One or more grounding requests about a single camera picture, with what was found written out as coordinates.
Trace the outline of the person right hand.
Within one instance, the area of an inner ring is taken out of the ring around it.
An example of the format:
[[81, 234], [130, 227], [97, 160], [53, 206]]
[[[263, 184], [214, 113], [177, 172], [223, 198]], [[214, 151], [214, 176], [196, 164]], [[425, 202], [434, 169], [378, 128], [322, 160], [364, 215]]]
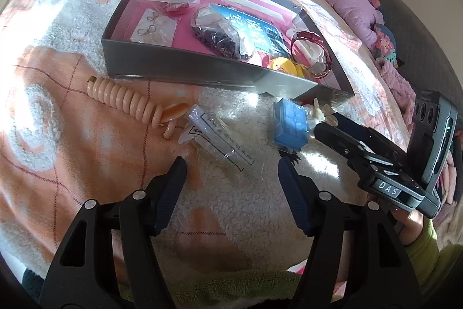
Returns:
[[393, 217], [403, 225], [398, 234], [399, 240], [404, 246], [409, 246], [415, 242], [422, 232], [424, 217], [416, 209], [407, 212], [401, 208], [393, 206], [391, 209]]

